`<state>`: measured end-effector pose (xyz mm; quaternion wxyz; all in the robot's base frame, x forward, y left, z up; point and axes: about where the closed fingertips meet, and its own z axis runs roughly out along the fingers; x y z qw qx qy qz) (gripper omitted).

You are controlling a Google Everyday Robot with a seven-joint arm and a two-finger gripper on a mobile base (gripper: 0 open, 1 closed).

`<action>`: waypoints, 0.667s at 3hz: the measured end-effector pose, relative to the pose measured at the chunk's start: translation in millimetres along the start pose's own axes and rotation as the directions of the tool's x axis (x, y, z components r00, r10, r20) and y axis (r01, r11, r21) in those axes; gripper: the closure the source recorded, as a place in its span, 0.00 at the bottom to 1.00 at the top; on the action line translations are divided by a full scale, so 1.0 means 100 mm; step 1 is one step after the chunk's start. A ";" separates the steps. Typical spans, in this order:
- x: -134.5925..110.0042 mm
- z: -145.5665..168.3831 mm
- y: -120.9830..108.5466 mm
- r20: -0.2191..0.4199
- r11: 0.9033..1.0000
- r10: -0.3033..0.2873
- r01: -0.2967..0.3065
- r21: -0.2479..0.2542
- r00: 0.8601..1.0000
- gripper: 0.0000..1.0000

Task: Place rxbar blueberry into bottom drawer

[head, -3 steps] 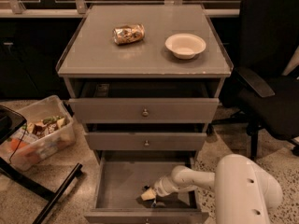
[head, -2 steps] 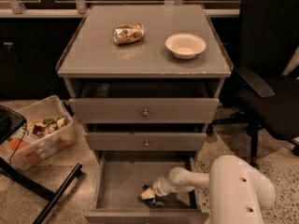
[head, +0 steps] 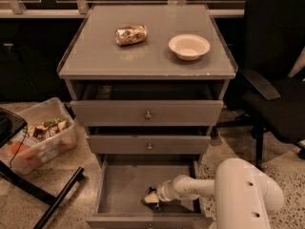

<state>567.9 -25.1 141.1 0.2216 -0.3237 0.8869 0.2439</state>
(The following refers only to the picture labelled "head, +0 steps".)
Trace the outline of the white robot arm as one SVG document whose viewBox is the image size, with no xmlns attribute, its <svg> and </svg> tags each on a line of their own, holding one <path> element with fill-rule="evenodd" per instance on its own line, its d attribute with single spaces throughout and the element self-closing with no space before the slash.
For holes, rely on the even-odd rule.
<svg viewBox="0 0 305 229">
<path fill-rule="evenodd" d="M 281 210 L 284 195 L 280 186 L 253 164 L 228 158 L 216 169 L 214 179 L 178 175 L 144 197 L 147 204 L 172 200 L 215 200 L 217 229 L 271 229 L 269 215 Z"/>
</svg>

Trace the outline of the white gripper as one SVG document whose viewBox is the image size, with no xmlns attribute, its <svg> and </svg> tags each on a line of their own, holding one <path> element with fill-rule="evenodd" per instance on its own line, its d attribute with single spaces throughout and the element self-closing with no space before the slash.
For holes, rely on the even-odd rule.
<svg viewBox="0 0 305 229">
<path fill-rule="evenodd" d="M 153 204 L 153 203 L 158 203 L 160 201 L 164 202 L 169 202 L 173 200 L 173 195 L 170 193 L 169 188 L 170 188 L 170 181 L 164 181 L 162 184 L 160 184 L 156 192 L 150 192 L 148 195 L 144 197 L 144 201 L 147 204 Z"/>
</svg>

